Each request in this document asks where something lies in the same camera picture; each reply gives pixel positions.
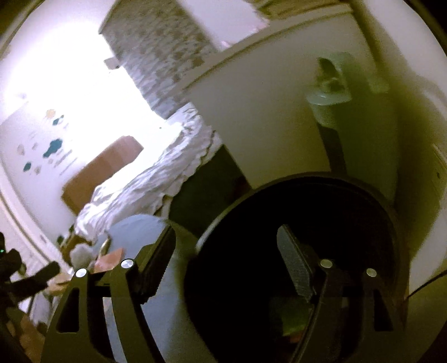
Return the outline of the black round trash bin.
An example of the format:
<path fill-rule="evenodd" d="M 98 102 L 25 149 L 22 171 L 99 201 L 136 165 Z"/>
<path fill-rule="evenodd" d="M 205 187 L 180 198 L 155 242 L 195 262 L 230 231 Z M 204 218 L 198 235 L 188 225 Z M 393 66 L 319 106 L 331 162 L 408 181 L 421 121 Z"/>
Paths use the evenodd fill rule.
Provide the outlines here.
<path fill-rule="evenodd" d="M 185 303 L 217 362 L 389 362 L 403 331 L 396 216 L 366 183 L 274 181 L 201 236 Z"/>

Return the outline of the brown wooden headboard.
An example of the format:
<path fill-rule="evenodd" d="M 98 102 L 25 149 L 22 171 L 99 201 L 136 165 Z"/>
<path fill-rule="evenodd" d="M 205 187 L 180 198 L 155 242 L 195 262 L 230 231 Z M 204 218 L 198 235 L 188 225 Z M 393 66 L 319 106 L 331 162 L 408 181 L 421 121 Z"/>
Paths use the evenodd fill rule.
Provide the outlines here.
<path fill-rule="evenodd" d="M 142 151 L 143 146 L 133 136 L 120 137 L 64 185 L 62 201 L 77 216 L 96 187 L 133 162 Z"/>

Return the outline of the white ruffled bed duvet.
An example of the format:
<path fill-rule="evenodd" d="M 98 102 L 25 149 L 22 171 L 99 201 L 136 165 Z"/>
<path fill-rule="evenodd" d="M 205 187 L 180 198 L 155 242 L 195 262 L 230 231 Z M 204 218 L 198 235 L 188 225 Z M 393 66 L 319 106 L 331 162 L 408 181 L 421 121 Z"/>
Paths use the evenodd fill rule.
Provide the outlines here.
<path fill-rule="evenodd" d="M 192 103 L 169 119 L 182 126 L 175 141 L 149 165 L 146 153 L 98 185 L 73 225 L 74 234 L 95 243 L 115 223 L 135 214 L 168 216 L 173 198 L 223 146 Z"/>

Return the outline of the light green air purifier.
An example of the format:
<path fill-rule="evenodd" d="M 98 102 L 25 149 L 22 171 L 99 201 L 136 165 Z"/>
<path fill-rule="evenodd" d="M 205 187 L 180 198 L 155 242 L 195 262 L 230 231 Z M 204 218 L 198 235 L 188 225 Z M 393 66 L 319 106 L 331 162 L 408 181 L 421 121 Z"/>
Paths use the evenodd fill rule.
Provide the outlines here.
<path fill-rule="evenodd" d="M 387 200 L 398 181 L 398 123 L 386 81 L 364 72 L 349 53 L 318 59 L 306 101 L 331 172 L 359 179 Z"/>

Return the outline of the white nightstand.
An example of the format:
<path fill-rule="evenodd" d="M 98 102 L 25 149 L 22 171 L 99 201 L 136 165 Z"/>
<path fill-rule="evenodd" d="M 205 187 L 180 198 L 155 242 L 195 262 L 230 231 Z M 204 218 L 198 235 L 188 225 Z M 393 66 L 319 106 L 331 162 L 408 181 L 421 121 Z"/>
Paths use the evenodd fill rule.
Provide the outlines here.
<path fill-rule="evenodd" d="M 306 95 L 316 83 L 318 59 L 341 52 L 380 77 L 347 2 L 272 22 L 189 71 L 173 95 L 182 92 L 193 103 L 252 187 L 329 171 Z"/>

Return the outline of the patterned grey curtain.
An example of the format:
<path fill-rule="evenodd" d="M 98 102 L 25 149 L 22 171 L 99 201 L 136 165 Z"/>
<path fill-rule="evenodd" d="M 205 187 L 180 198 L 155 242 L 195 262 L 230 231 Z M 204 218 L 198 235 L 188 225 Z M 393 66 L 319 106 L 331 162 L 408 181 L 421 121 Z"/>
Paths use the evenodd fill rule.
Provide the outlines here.
<path fill-rule="evenodd" d="M 217 52 L 178 1 L 116 1 L 99 33 L 152 111 L 168 119 L 189 100 L 176 84 Z"/>

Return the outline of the white wall socket panel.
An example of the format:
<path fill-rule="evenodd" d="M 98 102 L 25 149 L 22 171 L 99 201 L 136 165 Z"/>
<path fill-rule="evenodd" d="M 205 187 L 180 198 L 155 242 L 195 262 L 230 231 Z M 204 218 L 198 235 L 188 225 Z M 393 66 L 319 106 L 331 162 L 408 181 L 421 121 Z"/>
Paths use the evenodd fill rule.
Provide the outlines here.
<path fill-rule="evenodd" d="M 436 144 L 432 144 L 430 180 L 442 209 L 446 208 L 446 172 L 446 155 Z"/>

